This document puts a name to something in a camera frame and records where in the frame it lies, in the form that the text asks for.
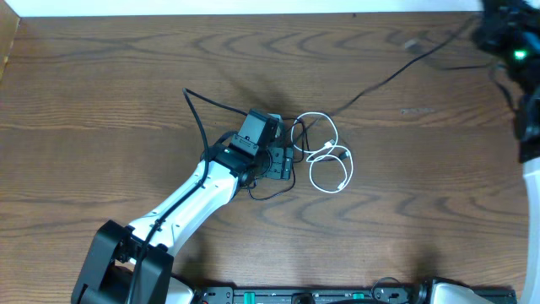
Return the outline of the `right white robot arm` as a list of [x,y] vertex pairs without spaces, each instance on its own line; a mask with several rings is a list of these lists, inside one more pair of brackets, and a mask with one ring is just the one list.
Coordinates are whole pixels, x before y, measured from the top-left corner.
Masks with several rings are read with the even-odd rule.
[[539,302],[539,9],[523,0],[482,0],[476,47],[503,62],[522,97],[514,113],[518,161],[526,185],[528,237],[526,278],[518,300]]

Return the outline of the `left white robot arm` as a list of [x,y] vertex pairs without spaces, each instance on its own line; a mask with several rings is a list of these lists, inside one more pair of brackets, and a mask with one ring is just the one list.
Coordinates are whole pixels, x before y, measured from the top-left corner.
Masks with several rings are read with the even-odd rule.
[[172,275],[186,241],[217,209],[259,177],[287,180],[293,150],[245,155],[215,144],[165,201],[126,226],[113,220],[94,235],[73,288],[73,303],[189,303],[194,290]]

